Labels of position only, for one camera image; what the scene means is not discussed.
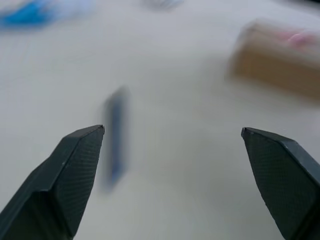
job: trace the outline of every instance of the table surface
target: table surface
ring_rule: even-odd
[[[297,140],[320,159],[320,108],[226,77],[241,29],[268,18],[318,29],[313,5],[186,0],[154,11],[98,1],[92,15],[0,32],[0,207],[59,140],[104,123],[130,90],[128,170],[112,192],[101,152],[77,240],[281,240],[254,181],[242,127]]]

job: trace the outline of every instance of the blue object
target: blue object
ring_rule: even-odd
[[[125,170],[125,130],[126,130],[127,93],[117,91],[108,104],[108,168],[109,183],[113,186]]]
[[[53,19],[53,10],[45,7],[46,3],[45,0],[28,2],[16,11],[0,14],[0,22],[7,27],[47,24]]]

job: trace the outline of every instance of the brown box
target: brown box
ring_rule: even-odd
[[[245,29],[231,73],[320,100],[320,37],[314,35],[297,47],[290,38],[280,37],[290,31],[294,33],[294,29],[261,22]]]

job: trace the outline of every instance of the white surface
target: white surface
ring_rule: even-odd
[[[76,239],[281,240],[241,128],[286,135],[320,159],[320,109],[224,76],[248,22],[317,29],[317,10],[272,0],[186,0],[168,12],[103,2],[92,17],[0,34],[0,207],[62,136],[103,123],[104,102],[126,85],[129,170],[107,194],[102,153]]]

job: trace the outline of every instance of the blue cloth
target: blue cloth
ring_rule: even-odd
[[[47,24],[52,20],[53,12],[44,7],[43,0],[33,0],[22,5],[13,12],[0,15],[0,21],[5,26],[34,26]]]

